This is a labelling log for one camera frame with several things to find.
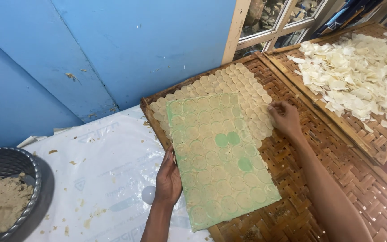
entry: dough lump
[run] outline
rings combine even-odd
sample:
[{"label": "dough lump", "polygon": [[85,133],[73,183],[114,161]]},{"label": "dough lump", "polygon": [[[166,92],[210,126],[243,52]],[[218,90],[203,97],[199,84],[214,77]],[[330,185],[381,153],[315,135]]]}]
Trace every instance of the dough lump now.
[{"label": "dough lump", "polygon": [[13,226],[31,198],[33,186],[22,183],[24,178],[25,173],[19,178],[0,178],[0,233]]}]

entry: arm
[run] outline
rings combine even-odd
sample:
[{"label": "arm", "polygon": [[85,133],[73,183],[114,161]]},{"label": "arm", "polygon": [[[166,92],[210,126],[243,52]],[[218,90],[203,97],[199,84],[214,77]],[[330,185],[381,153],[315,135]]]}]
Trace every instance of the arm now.
[{"label": "arm", "polygon": [[144,228],[141,242],[165,242],[168,239],[169,221],[175,203],[181,194],[181,179],[173,162],[173,147],[165,151],[156,176],[156,193]]},{"label": "arm", "polygon": [[276,128],[291,140],[302,164],[311,201],[332,242],[372,242],[359,212],[317,159],[301,131],[297,109],[287,102],[268,106]]}]

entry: white plastic sheet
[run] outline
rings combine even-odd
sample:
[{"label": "white plastic sheet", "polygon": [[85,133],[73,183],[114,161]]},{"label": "white plastic sheet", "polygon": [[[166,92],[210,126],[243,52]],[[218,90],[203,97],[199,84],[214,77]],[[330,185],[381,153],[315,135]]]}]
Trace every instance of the white plastic sheet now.
[{"label": "white plastic sheet", "polygon": [[[48,216],[27,242],[140,241],[151,207],[141,192],[156,185],[164,156],[143,115],[136,106],[24,147],[50,165],[56,183]],[[212,241],[208,236],[191,232],[182,194],[168,241]]]}]

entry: person's left hand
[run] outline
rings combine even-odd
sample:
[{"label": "person's left hand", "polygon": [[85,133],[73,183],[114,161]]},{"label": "person's left hand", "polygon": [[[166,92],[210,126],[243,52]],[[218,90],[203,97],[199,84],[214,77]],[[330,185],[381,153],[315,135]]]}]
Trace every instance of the person's left hand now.
[{"label": "person's left hand", "polygon": [[162,161],[156,176],[156,193],[154,204],[162,204],[174,207],[175,203],[181,194],[181,179],[176,163],[173,161],[174,148],[171,146],[165,151],[165,156]]}]

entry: woven bamboo mat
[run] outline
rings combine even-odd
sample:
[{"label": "woven bamboo mat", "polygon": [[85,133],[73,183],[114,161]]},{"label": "woven bamboo mat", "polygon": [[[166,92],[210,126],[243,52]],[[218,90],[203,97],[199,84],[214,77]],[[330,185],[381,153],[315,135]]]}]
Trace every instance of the woven bamboo mat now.
[{"label": "woven bamboo mat", "polygon": [[[380,168],[374,167],[327,116],[315,110],[309,99],[261,53],[256,52],[236,62],[244,63],[275,101],[286,100],[298,108],[304,136],[322,164],[360,211],[374,241],[387,241],[386,174]],[[140,106],[164,147],[170,142],[158,121],[153,118],[149,104],[216,70],[141,99]],[[275,129],[272,137],[266,138],[258,150],[268,163],[269,172],[282,200],[235,218],[231,222],[222,222],[210,227],[214,241],[328,241],[320,223],[314,218],[315,210],[308,198],[309,192],[302,167],[293,157],[294,149],[289,141]]]},{"label": "woven bamboo mat", "polygon": [[[337,41],[341,35],[346,33],[364,34],[377,38],[384,38],[383,33],[387,32],[387,28],[373,22],[366,22],[360,25],[353,26],[333,35],[324,36],[311,40],[311,43],[318,43],[320,45],[326,43],[333,43]],[[315,95],[308,88],[303,85],[302,76],[295,74],[294,70],[298,70],[298,64],[292,60],[288,60],[287,56],[294,56],[298,58],[305,58],[304,54],[299,51],[300,44],[279,48],[265,53],[265,56],[293,82],[310,100],[325,112],[354,142],[365,152],[374,162],[382,165],[387,160],[387,128],[380,125],[381,120],[385,115],[371,114],[377,122],[367,120],[365,123],[373,129],[370,133],[364,129],[364,124],[358,118],[353,117],[350,113],[346,113],[338,117],[334,112],[325,108],[325,103],[320,101],[321,94]]]}]

